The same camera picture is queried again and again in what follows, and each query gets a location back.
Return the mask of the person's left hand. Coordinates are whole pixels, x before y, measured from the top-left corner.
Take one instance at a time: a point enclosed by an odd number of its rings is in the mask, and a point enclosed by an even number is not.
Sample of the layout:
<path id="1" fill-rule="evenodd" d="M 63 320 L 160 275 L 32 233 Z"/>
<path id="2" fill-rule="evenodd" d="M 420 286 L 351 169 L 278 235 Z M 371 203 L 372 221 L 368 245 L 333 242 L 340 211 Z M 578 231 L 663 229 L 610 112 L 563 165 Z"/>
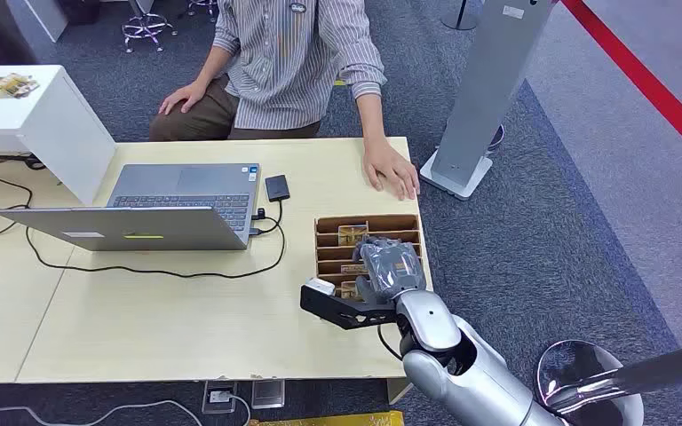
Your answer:
<path id="1" fill-rule="evenodd" d="M 363 145 L 363 170 L 376 190 L 382 192 L 386 182 L 399 200 L 414 200 L 420 194 L 416 168 L 385 137 L 365 137 Z"/>

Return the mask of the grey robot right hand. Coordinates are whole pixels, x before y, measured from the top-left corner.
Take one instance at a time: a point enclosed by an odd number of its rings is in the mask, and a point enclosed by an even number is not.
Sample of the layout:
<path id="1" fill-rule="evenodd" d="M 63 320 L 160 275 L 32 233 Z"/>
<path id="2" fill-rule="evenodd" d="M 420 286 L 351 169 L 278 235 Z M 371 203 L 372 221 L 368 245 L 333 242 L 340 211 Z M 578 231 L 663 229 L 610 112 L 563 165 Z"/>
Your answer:
<path id="1" fill-rule="evenodd" d="M 411 242 L 369 236 L 356 243 L 353 260 L 362 261 L 367 271 L 367 278 L 355 280 L 366 303 L 386 304 L 402 292 L 426 290 L 422 262 Z"/>

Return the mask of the person's right hand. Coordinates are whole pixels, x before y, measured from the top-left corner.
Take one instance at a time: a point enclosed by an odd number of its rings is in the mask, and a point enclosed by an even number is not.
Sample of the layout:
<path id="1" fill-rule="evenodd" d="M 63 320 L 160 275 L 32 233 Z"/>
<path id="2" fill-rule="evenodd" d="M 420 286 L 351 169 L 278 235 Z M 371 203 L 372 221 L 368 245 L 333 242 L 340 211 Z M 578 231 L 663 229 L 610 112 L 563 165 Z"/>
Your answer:
<path id="1" fill-rule="evenodd" d="M 159 107 L 158 114 L 169 114 L 171 110 L 180 102 L 182 102 L 180 112 L 182 114 L 187 113 L 194 104 L 203 98 L 207 88 L 207 83 L 195 81 L 177 89 L 163 100 Z"/>

